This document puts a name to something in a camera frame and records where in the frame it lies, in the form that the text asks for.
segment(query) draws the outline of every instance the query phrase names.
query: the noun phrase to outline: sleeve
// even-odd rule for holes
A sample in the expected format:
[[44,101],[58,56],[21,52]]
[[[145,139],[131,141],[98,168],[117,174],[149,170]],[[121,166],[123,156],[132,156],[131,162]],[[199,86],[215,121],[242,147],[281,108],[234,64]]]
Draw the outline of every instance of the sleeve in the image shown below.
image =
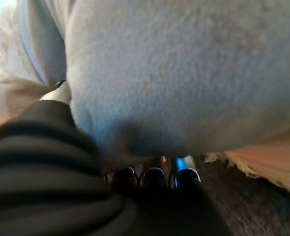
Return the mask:
[[68,105],[39,101],[0,127],[0,235],[122,235],[135,205],[100,177]]

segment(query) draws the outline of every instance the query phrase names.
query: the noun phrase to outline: beige fabric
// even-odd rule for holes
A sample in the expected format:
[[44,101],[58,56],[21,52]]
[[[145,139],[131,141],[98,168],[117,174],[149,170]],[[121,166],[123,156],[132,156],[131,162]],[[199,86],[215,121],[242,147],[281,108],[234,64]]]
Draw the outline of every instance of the beige fabric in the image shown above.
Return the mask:
[[264,177],[290,191],[290,132],[226,154],[248,176]]
[[0,14],[0,124],[18,115],[50,89],[38,82],[21,60],[14,40],[16,6]]

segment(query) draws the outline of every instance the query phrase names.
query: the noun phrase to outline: black sleeve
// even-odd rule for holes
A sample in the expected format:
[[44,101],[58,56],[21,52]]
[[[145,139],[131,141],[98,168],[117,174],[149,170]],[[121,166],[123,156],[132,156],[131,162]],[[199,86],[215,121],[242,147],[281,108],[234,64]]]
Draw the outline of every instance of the black sleeve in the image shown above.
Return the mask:
[[39,101],[0,127],[0,235],[122,235],[134,204],[100,177],[70,108]]

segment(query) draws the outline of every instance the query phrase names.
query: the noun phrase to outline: white fleece fabric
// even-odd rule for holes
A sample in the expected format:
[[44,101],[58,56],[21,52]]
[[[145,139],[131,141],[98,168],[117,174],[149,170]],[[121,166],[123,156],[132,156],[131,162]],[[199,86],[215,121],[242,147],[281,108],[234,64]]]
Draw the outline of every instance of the white fleece fabric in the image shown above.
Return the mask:
[[21,0],[19,10],[29,63],[44,84],[67,78],[104,168],[290,132],[290,0]]

